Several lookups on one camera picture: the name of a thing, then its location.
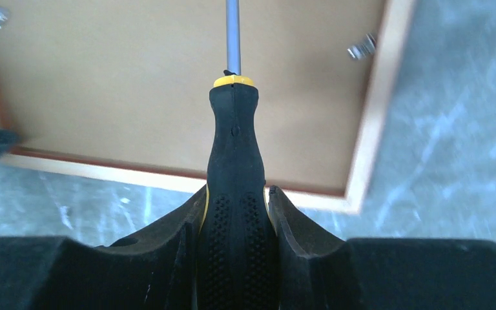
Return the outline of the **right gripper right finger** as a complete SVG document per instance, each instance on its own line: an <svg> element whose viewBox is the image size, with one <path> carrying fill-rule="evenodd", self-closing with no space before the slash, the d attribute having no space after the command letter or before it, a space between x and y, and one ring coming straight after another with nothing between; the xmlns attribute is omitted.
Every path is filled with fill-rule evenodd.
<svg viewBox="0 0 496 310"><path fill-rule="evenodd" d="M496 309L496 243L446 238L342 240L269 191L282 309Z"/></svg>

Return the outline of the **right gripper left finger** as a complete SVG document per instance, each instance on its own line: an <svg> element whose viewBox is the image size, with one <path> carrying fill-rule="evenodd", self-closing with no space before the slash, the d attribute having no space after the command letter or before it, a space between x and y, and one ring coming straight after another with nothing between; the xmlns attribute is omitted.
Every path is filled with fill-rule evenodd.
<svg viewBox="0 0 496 310"><path fill-rule="evenodd" d="M0 237L0 309L190 309L205 201L200 189L109 246Z"/></svg>

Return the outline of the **black yellow screwdriver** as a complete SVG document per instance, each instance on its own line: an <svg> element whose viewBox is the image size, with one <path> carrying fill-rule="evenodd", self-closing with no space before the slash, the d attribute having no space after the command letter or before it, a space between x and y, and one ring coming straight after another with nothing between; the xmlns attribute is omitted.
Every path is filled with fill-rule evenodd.
<svg viewBox="0 0 496 310"><path fill-rule="evenodd" d="M227 1L227 68L209 101L215 131L196 255L199 309L278 309L278 239L254 130L259 93L241 72L240 5Z"/></svg>

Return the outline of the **red wooden picture frame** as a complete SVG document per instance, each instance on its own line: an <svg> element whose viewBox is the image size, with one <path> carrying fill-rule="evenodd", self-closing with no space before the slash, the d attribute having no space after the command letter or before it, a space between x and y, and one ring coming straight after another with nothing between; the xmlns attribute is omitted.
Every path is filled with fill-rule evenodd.
<svg viewBox="0 0 496 310"><path fill-rule="evenodd" d="M269 185L358 213L414 1L241 1ZM16 167L195 192L225 64L223 1L0 1L0 128Z"/></svg>

